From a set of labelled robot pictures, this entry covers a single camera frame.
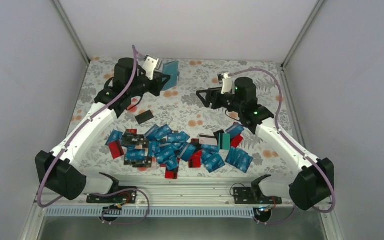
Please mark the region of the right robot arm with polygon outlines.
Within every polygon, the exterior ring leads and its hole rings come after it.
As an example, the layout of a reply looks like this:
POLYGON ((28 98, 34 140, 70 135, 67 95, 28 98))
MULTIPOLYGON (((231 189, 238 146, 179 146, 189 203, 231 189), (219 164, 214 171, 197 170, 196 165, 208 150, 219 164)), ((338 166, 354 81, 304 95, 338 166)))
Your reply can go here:
POLYGON ((222 87, 198 90, 197 97, 206 108, 225 108, 236 112, 240 123, 262 139, 285 161, 291 179, 266 174, 252 183, 251 198, 258 204, 269 197, 292 200, 301 210, 308 210, 334 196, 334 164, 310 153, 286 132, 275 115, 258 103, 257 87, 248 77, 233 84, 224 80, 222 87))

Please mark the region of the blue leather card holder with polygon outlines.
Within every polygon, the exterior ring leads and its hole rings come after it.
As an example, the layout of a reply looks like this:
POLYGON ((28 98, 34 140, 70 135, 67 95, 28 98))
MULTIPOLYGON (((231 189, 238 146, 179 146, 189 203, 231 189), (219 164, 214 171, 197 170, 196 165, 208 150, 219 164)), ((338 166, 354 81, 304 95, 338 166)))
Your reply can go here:
POLYGON ((177 86, 180 72, 179 72, 179 61, 171 61, 163 64, 162 73, 170 76, 169 80, 165 83, 162 88, 163 91, 168 91, 177 86))

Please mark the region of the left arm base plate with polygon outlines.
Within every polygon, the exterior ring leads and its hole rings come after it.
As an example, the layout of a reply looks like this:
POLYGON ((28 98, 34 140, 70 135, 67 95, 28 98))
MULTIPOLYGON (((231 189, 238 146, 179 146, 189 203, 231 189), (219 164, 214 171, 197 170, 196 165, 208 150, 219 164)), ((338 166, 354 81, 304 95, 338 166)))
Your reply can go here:
POLYGON ((119 186, 113 192, 118 192, 121 190, 131 189, 129 191, 124 191, 112 196, 97 196, 97 195, 88 195, 86 202, 88 204, 135 204, 137 196, 137 187, 136 186, 119 186))

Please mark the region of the blue card far left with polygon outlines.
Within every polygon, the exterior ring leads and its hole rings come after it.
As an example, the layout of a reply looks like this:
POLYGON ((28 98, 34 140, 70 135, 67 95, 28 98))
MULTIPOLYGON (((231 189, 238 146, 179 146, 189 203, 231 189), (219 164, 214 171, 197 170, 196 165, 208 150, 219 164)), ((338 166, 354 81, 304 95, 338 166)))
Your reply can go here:
POLYGON ((122 136, 123 136, 123 132, 114 129, 114 130, 111 132, 111 134, 109 135, 109 137, 108 137, 108 139, 107 139, 105 145, 106 145, 106 146, 109 146, 110 143, 113 143, 113 142, 120 142, 122 136))

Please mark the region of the aluminium rail frame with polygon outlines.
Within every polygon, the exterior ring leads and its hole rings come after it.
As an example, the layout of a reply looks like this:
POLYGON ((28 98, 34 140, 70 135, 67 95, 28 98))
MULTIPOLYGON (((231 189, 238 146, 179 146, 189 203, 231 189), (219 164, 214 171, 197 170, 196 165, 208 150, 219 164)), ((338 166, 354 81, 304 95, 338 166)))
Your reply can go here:
POLYGON ((73 202, 85 203, 90 194, 109 197, 113 185, 136 187, 131 196, 133 205, 139 207, 224 207, 233 206, 234 183, 250 186, 253 177, 185 177, 178 179, 163 176, 90 175, 80 194, 75 194, 73 202))

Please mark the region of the red card left side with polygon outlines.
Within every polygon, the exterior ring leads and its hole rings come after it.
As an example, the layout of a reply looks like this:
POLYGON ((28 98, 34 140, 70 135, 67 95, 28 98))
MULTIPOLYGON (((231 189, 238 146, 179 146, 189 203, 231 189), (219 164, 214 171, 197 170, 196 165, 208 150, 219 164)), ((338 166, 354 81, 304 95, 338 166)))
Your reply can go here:
POLYGON ((125 155, 122 144, 119 140, 108 143, 108 147, 114 160, 125 155))

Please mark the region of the red card right side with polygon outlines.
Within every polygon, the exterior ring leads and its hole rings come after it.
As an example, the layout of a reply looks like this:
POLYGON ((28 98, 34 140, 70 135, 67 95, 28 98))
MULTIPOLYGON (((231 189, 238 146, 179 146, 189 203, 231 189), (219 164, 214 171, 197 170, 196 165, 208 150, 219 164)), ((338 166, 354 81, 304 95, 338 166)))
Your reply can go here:
POLYGON ((243 137, 241 134, 238 134, 236 135, 235 137, 233 137, 230 141, 230 146, 233 147, 233 148, 237 148, 241 142, 243 141, 243 137))

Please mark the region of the white red translucent card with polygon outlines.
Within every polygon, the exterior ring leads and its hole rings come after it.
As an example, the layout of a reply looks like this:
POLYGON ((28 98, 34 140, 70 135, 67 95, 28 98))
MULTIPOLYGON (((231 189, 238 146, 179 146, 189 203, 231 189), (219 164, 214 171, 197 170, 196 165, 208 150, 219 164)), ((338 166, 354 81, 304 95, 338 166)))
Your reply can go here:
POLYGON ((137 102, 135 105, 129 106, 129 108, 126 110, 127 112, 134 114, 138 110, 139 103, 137 102))

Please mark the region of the red card front centre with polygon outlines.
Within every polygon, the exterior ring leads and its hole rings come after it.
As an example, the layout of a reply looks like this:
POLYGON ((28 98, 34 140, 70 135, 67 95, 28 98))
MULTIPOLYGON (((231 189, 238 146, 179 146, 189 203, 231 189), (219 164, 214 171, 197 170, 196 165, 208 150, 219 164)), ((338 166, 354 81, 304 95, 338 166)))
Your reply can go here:
POLYGON ((177 179, 178 178, 178 173, 179 173, 179 168, 174 168, 172 170, 165 170, 165 179, 177 179))

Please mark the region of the blue cards right stack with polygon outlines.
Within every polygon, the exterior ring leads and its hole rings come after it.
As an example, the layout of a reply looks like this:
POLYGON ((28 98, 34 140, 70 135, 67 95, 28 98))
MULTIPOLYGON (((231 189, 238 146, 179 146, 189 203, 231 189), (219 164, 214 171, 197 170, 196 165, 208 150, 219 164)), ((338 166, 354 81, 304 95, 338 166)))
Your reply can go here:
POLYGON ((231 147, 225 162, 231 166, 234 166, 243 173, 247 173, 248 169, 253 161, 253 157, 250 156, 246 151, 231 147))

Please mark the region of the floral patterned table mat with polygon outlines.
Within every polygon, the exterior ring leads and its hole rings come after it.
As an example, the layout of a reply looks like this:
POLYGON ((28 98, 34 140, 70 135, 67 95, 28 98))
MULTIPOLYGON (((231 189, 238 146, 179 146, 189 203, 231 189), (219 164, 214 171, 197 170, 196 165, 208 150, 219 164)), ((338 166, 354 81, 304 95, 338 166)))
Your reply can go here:
MULTIPOLYGON (((154 125, 159 127, 168 124, 173 131, 184 131, 191 139, 199 134, 212 135, 219 130, 226 130, 238 120, 236 112, 225 114, 224 108, 213 110, 205 108, 196 96, 196 91, 220 87, 217 73, 223 71, 235 73, 245 69, 258 68, 271 72, 281 83, 280 68, 274 62, 225 61, 180 59, 180 78, 177 86, 161 92, 159 97, 145 94, 135 113, 125 111, 120 118, 108 126, 86 152, 79 163, 82 173, 106 173, 112 176, 165 176, 166 168, 153 160, 152 167, 132 167, 124 164, 124 157, 113 159, 106 141, 113 130, 124 132, 126 129, 137 129, 138 134, 144 134, 154 125), (154 118, 139 125, 135 116, 152 111, 154 118)), ((80 96, 71 119, 68 132, 71 132, 87 115, 94 98, 104 88, 104 83, 114 76, 117 57, 96 57, 89 64, 80 96)), ((282 101, 279 115, 280 125, 291 135, 291 121, 286 104, 286 94, 282 97, 270 76, 263 72, 247 72, 238 77, 253 79, 256 85, 258 103, 268 108, 272 113, 278 109, 282 101)), ((189 168, 187 162, 181 160, 178 177, 205 178, 258 178, 264 174, 289 178, 292 172, 285 161, 266 142, 253 135, 248 129, 241 133, 243 141, 238 146, 253 157, 247 171, 243 173, 229 164, 209 173, 205 167, 189 168)))

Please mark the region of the black visa card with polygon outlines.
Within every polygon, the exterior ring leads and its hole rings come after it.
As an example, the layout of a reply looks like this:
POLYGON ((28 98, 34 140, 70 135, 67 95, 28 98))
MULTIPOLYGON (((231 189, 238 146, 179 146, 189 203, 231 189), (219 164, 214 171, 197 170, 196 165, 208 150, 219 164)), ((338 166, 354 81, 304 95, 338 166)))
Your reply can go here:
POLYGON ((133 148, 136 146, 147 146, 149 140, 144 137, 143 134, 134 134, 131 132, 125 132, 121 139, 121 145, 126 148, 133 148))

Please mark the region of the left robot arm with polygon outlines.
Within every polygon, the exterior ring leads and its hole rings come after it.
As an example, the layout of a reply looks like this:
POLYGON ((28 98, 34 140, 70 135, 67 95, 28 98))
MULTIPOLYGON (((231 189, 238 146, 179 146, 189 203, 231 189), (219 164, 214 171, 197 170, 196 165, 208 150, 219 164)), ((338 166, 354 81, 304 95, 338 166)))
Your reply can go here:
POLYGON ((114 123, 131 105, 132 99, 150 93, 158 97, 170 76, 159 71, 161 60, 147 56, 142 65, 129 57, 118 60, 114 76, 97 96, 80 124, 50 152, 40 151, 34 161, 40 182, 37 194, 41 200, 44 188, 60 198, 74 200, 83 194, 98 194, 111 203, 119 197, 118 181, 106 174, 86 175, 80 172, 80 161, 100 134, 114 123))

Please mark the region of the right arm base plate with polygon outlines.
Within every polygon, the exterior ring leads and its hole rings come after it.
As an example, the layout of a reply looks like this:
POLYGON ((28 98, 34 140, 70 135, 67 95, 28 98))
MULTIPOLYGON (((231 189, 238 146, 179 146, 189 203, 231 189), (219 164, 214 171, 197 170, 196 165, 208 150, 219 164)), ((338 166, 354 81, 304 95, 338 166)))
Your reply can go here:
POLYGON ((260 190, 255 190, 252 187, 234 187, 232 189, 232 195, 236 205, 282 204, 282 199, 280 197, 265 196, 260 190))

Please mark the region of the teal black stripe card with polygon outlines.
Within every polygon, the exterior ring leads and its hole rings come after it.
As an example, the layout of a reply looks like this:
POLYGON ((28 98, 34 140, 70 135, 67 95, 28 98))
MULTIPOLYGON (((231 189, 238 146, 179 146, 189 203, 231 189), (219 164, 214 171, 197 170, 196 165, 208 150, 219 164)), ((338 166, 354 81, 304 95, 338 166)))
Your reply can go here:
POLYGON ((219 133, 218 147, 220 150, 229 150, 231 148, 231 135, 228 133, 219 133))

